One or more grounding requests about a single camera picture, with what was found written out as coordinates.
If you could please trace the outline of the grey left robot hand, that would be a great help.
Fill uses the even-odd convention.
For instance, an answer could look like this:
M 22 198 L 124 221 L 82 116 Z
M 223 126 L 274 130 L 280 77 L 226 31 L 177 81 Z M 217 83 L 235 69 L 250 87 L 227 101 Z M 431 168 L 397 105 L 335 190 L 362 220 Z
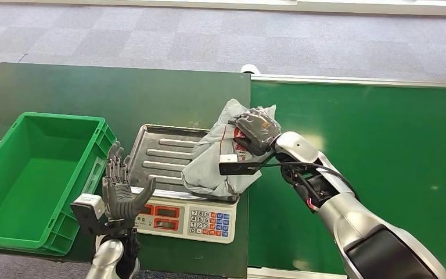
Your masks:
M 102 177 L 102 199 L 109 220 L 134 221 L 154 194 L 156 179 L 148 178 L 147 186 L 140 193 L 133 193 L 129 181 L 131 157 L 123 158 L 123 152 L 120 141 L 109 149 Z

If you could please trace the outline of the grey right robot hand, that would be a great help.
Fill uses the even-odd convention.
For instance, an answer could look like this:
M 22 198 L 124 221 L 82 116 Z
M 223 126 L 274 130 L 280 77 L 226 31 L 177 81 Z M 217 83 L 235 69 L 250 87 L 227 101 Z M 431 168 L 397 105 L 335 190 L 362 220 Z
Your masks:
M 254 156 L 269 152 L 281 134 L 280 124 L 260 106 L 231 117 L 228 124 L 237 129 L 234 141 Z

